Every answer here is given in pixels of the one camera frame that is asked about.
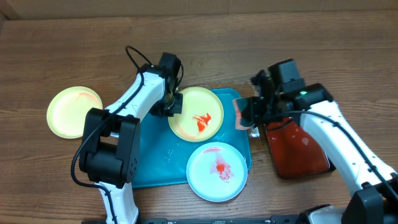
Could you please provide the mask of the yellow plate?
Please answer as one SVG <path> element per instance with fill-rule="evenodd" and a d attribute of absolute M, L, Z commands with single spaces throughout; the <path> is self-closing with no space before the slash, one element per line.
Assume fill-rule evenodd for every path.
<path fill-rule="evenodd" d="M 47 108 L 47 124 L 58 137 L 80 138 L 86 114 L 92 108 L 103 109 L 102 100 L 95 91 L 84 86 L 64 89 L 52 99 Z"/>

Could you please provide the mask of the red-stained sponge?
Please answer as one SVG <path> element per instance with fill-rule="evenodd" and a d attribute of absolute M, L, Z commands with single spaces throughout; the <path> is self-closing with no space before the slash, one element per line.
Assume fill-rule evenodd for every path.
<path fill-rule="evenodd" d="M 252 111 L 249 98 L 236 98 L 233 100 L 235 112 L 235 128 L 247 130 L 253 127 Z"/>

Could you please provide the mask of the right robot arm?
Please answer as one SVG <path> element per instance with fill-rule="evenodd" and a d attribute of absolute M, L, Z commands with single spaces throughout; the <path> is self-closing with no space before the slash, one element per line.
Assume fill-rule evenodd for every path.
<path fill-rule="evenodd" d="M 236 128 L 292 118 L 319 144 L 351 195 L 346 208 L 313 207 L 297 223 L 397 223 L 397 172 L 368 148 L 322 84 L 307 85 L 292 59 L 261 70 L 251 83 L 258 96 L 233 101 Z"/>

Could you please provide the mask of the yellow-green plate top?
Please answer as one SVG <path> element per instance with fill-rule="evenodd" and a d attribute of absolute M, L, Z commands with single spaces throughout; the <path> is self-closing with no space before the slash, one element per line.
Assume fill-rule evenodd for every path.
<path fill-rule="evenodd" d="M 169 118 L 171 130 L 188 142 L 202 142 L 212 138 L 221 128 L 224 109 L 220 99 L 203 87 L 189 87 L 181 91 L 182 112 Z"/>

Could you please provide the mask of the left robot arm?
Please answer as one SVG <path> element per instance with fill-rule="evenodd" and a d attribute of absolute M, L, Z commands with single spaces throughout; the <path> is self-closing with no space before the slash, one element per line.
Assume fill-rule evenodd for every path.
<path fill-rule="evenodd" d="M 136 80 L 117 102 L 87 112 L 70 172 L 77 185 L 100 191 L 103 223 L 137 222 L 132 180 L 139 165 L 141 121 L 146 114 L 172 117 L 182 112 L 183 95 L 176 91 L 182 78 L 180 59 L 164 52 L 157 65 L 147 62 L 137 69 Z"/>

